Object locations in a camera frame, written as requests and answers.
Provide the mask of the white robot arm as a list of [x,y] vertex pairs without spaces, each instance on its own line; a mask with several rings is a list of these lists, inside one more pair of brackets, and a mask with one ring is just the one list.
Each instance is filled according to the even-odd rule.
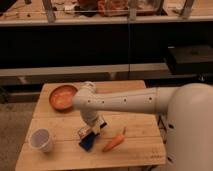
[[92,124],[99,111],[165,114],[166,171],[213,171],[213,86],[191,83],[98,94],[86,82],[73,98],[82,119]]

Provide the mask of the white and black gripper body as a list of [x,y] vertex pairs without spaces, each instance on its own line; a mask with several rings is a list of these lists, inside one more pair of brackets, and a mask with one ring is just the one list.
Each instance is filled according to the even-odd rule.
[[105,121],[105,119],[100,116],[96,122],[94,126],[84,126],[82,128],[80,128],[78,130],[78,135],[80,138],[85,138],[87,135],[89,135],[90,133],[94,133],[95,135],[97,135],[102,128],[104,128],[107,125],[107,122]]

